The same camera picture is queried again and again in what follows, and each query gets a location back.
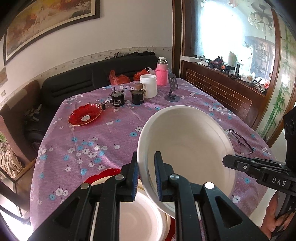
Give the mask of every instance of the brown sofa armrest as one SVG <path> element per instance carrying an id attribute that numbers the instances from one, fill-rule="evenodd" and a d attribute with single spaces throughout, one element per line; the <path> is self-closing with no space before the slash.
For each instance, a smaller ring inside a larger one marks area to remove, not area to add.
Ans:
<path id="1" fill-rule="evenodd" d="M 37 157 L 36 151 L 24 136 L 24 121 L 26 111 L 37 104 L 39 92 L 39 83 L 34 80 L 9 99 L 0 110 L 0 131 L 24 165 Z"/>

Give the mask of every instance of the pink thermos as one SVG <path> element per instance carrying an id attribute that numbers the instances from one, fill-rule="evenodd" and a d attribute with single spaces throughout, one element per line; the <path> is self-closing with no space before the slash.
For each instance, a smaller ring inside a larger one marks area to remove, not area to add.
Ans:
<path id="1" fill-rule="evenodd" d="M 168 84 L 168 62 L 165 57 L 159 57 L 155 70 L 157 85 L 166 86 Z"/>

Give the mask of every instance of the brick pattern panel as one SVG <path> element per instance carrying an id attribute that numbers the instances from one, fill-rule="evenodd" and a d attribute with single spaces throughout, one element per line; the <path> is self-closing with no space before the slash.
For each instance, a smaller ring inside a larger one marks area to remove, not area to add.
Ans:
<path id="1" fill-rule="evenodd" d="M 186 71 L 186 81 L 218 100 L 243 121 L 245 120 L 252 104 L 251 100 L 190 69 Z"/>

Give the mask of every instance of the table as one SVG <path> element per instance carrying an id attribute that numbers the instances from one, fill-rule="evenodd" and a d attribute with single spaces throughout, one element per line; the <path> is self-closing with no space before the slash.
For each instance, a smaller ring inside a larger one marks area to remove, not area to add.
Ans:
<path id="1" fill-rule="evenodd" d="M 110 103 L 93 122 L 85 126 L 71 126 L 68 117 L 76 108 L 87 103 L 102 103 L 112 86 L 73 96 L 63 101 L 41 143 L 36 160 L 30 200 L 31 224 L 36 229 L 81 183 L 107 168 L 121 168 L 131 161 L 137 150 L 141 130 L 157 111 L 171 105 L 196 107 L 214 118 L 224 130 L 240 133 L 254 152 L 231 138 L 234 151 L 246 157 L 273 159 L 263 139 L 234 113 L 214 98 L 185 80 L 178 79 L 179 89 L 174 93 L 181 100 L 168 102 L 164 96 L 169 87 L 158 86 L 157 96 L 146 99 L 142 105 L 131 103 L 126 91 L 126 104 L 115 108 Z M 130 84 L 122 85 L 129 89 Z M 248 216 L 252 214 L 267 188 L 255 179 L 237 172 L 230 197 Z"/>

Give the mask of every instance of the plastic bag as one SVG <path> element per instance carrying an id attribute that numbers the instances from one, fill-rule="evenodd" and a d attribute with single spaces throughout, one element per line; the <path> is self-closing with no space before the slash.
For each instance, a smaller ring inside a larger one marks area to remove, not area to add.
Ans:
<path id="1" fill-rule="evenodd" d="M 121 85 L 121 84 L 127 84 L 130 82 L 130 79 L 129 77 L 121 74 L 120 76 L 115 76 L 115 71 L 114 70 L 111 70 L 110 71 L 110 74 L 109 74 L 109 80 L 110 80 L 110 83 L 112 85 Z"/>
<path id="2" fill-rule="evenodd" d="M 143 69 L 143 70 L 141 70 L 140 72 L 136 73 L 133 76 L 133 80 L 134 81 L 139 81 L 140 80 L 140 76 L 143 75 L 143 74 L 149 74 L 149 72 L 147 72 L 147 70 Z"/>

